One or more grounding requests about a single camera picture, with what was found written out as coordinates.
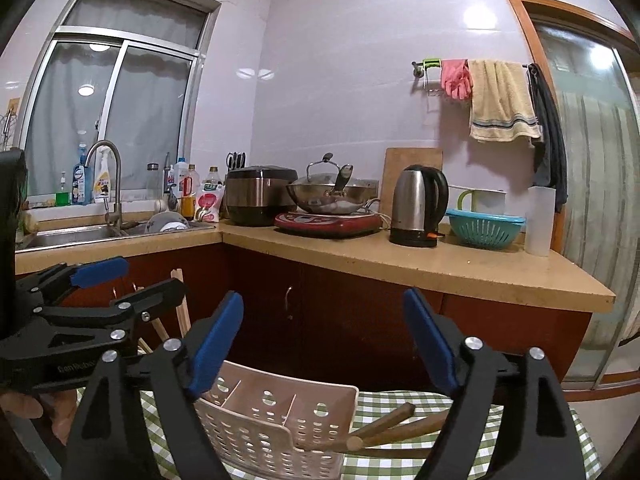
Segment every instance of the white plastic basket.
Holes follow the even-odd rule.
[[[264,478],[335,480],[341,453],[305,452],[349,433],[358,389],[279,376],[225,361],[212,389],[195,403],[223,462]]]

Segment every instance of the human hand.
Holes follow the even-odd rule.
[[[53,399],[51,431],[66,444],[78,408],[78,394],[75,390],[49,394]],[[6,392],[0,395],[0,408],[21,418],[40,418],[44,412],[42,405],[33,397],[17,392]]]

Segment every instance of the countertop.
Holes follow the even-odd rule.
[[[287,235],[273,227],[221,223],[188,232],[18,253],[16,274],[59,262],[89,263],[223,242],[348,274],[481,300],[582,312],[610,312],[613,306],[613,292],[553,251],[548,258],[532,256],[516,244],[504,251],[487,251],[458,245],[455,237],[447,237],[434,249],[415,249],[393,245],[388,236],[379,232],[351,240],[322,240]]]

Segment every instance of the stainless steel kettle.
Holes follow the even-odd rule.
[[[409,166],[396,183],[389,240],[408,247],[435,247],[448,203],[449,184],[440,170]]]

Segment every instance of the green checkered tablecloth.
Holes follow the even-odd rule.
[[[152,449],[156,455],[160,472],[169,480],[177,480],[179,476],[174,465],[174,460],[169,453],[166,440],[164,439],[164,433],[160,426],[160,419],[158,417],[154,398],[150,392],[141,392],[140,397],[142,400],[143,411],[145,412],[146,427],[149,432]],[[398,391],[376,394],[361,392],[358,396],[358,407],[353,418],[352,428],[356,430],[365,424],[369,424],[385,413],[389,413],[395,408],[398,408],[404,402],[411,402],[415,405],[416,417],[422,417],[428,413],[440,412],[442,410],[446,410],[452,405],[452,401],[447,397],[426,392]],[[580,444],[582,446],[586,480],[590,480],[600,473],[602,466],[600,465],[598,454],[586,428],[581,423],[577,413],[575,413],[574,410],[572,410],[571,413],[574,418],[575,428],[578,432],[578,437],[580,438]],[[492,452],[494,451],[495,440],[498,437],[498,428],[500,428],[501,418],[502,407],[492,407],[489,417],[487,418],[482,442],[480,443],[478,454],[476,455],[476,461],[469,472],[469,479],[481,477],[486,473]],[[407,440],[398,444],[389,444],[382,447],[395,449],[431,447],[433,446],[437,435],[437,433],[433,433],[413,440]],[[342,480],[364,480],[365,478],[376,477],[384,480],[412,480],[418,473],[423,462],[424,460],[390,460],[347,455],[344,458]],[[225,466],[231,476],[235,479],[259,480],[258,477],[245,473],[233,466],[226,464]]]

